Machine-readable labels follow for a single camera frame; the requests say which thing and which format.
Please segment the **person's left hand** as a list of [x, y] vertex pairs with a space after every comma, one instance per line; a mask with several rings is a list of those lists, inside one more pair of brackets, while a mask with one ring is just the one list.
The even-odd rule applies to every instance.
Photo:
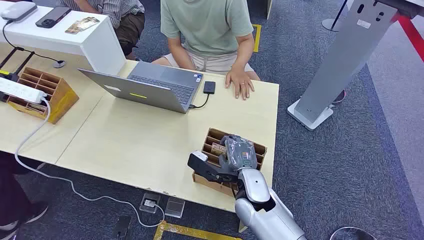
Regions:
[[250, 97], [250, 91], [255, 91], [253, 80], [258, 80], [254, 71], [244, 71], [242, 68], [233, 67], [225, 76], [225, 88], [233, 85], [235, 98], [241, 97], [247, 100]]

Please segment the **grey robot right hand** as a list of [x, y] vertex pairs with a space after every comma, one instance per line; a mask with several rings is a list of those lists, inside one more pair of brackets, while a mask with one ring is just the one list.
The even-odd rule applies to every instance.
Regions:
[[220, 140], [226, 155], [219, 156], [219, 164], [228, 173], [238, 172], [243, 168], [256, 169], [258, 161], [253, 142], [239, 135], [225, 135]]

